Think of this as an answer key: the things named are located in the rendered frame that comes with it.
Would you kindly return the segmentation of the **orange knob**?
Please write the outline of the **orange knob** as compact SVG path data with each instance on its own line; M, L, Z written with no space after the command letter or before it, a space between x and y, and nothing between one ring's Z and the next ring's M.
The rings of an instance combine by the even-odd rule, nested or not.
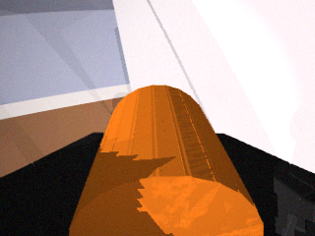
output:
M88 174L70 236L264 236L220 138L181 89L127 94Z

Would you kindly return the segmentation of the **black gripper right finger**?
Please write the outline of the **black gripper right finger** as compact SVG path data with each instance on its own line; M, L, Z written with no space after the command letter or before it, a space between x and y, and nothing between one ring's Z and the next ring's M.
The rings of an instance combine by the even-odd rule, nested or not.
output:
M315 173L216 134L263 220L264 236L315 236Z

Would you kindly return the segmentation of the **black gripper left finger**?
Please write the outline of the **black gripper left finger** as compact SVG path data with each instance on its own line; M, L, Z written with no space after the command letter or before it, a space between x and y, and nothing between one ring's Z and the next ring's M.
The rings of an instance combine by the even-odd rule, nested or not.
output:
M0 177L0 236L70 236L103 133Z

